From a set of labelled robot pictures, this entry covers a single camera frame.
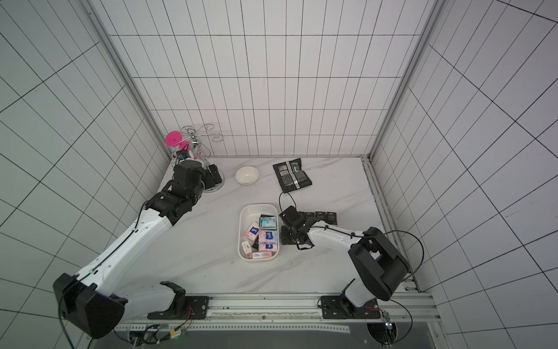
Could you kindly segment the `teal tissue pack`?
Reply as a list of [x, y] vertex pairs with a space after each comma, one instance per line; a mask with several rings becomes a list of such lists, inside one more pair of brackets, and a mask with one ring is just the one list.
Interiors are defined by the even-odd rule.
[[278, 226], [276, 217], [261, 217], [259, 226], [260, 229], [264, 231], [276, 231]]

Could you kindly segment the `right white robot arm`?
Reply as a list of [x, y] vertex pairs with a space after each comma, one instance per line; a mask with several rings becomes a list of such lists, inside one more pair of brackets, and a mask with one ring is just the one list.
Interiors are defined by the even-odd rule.
[[384, 233], [375, 227], [365, 231], [342, 229], [337, 227], [335, 212], [311, 214], [295, 206], [286, 208], [279, 217], [283, 221], [282, 237], [298, 250], [323, 247], [348, 255], [358, 274], [341, 292], [341, 304], [350, 310], [363, 308], [372, 300], [390, 300], [405, 278], [418, 270], [389, 240], [393, 234], [415, 237], [409, 232]]

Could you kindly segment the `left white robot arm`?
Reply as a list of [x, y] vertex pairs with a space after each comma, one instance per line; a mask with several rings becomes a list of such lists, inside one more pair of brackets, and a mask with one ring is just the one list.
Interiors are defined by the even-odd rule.
[[118, 296], [121, 278], [147, 248], [191, 212], [203, 192], [222, 185], [216, 165], [186, 159], [174, 165], [171, 180], [140, 208], [136, 220], [78, 273], [59, 276], [53, 290], [59, 321], [69, 321], [94, 339], [137, 316], [164, 319], [190, 315], [185, 290], [173, 282]]

